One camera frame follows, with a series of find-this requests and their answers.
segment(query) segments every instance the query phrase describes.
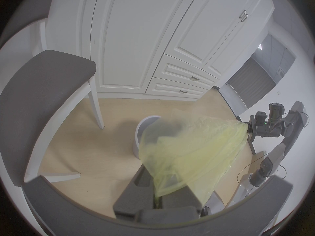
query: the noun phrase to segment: cabinet handle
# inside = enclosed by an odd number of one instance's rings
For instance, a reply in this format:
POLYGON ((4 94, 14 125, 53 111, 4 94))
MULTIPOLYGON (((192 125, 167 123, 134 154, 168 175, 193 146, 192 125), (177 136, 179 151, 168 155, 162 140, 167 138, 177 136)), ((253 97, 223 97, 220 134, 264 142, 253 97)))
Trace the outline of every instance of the cabinet handle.
POLYGON ((239 16, 239 18, 242 18, 243 16, 246 15, 246 10, 243 10, 242 14, 239 16))
POLYGON ((243 18, 243 19, 241 20, 241 22, 244 22, 244 21, 246 20, 246 18, 248 18, 248 14, 245 15, 245 18, 243 18))
POLYGON ((194 79, 194 80, 196 80, 196 81, 200 80, 200 79, 198 79, 198 78, 195 78, 194 76, 192 76, 191 78, 194 79))

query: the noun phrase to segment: drawer handle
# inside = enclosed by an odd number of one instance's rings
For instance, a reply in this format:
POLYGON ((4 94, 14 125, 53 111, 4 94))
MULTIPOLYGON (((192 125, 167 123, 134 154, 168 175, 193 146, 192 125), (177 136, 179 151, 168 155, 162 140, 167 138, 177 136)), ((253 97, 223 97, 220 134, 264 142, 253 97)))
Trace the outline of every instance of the drawer handle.
POLYGON ((194 76, 192 76, 191 78, 194 79, 194 80, 196 80, 196 81, 200 80, 200 79, 198 79, 198 78, 195 78, 194 76))
POLYGON ((241 20, 241 22, 244 22, 244 21, 246 20, 246 18, 248 18, 248 14, 245 15, 245 18, 243 18, 243 19, 241 20))
POLYGON ((246 15, 246 10, 243 10, 242 14, 239 16, 239 18, 242 18, 243 16, 246 15))

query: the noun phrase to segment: yellow plastic bag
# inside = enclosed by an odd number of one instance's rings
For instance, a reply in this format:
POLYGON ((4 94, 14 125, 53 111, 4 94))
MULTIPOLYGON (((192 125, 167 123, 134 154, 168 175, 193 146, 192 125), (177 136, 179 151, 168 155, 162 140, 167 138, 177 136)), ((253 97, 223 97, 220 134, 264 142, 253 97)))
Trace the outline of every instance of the yellow plastic bag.
POLYGON ((247 141, 248 125, 176 110, 142 135, 139 157, 154 178, 155 196, 189 186, 204 205, 247 141))

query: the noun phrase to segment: drawer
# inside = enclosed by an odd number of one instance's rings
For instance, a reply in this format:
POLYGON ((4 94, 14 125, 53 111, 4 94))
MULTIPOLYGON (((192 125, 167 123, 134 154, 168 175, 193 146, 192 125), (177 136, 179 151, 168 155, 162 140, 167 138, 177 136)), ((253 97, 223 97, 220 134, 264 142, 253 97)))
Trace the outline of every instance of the drawer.
POLYGON ((218 81, 209 73, 166 54, 163 54, 153 77, 182 82, 208 90, 218 81))
POLYGON ((146 94, 199 99, 207 91, 204 88, 153 77, 146 94))

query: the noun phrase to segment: wooden floor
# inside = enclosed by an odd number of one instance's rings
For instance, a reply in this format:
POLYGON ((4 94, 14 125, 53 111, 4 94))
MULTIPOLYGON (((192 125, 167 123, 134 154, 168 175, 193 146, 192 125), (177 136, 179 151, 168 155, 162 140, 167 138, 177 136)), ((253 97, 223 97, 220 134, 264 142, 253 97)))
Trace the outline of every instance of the wooden floor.
MULTIPOLYGON (((40 170, 80 172, 79 179, 54 183, 54 186, 81 205, 111 217, 115 217, 112 205, 141 166, 141 161, 132 153, 132 143, 137 124, 144 117, 163 116, 177 108, 222 119, 235 119, 215 89, 196 102, 100 98, 99 103, 105 128, 98 128, 89 99, 83 99, 55 134, 40 170)), ((246 144, 230 171, 215 188, 224 204, 237 187, 238 173, 251 160, 252 153, 246 144)))

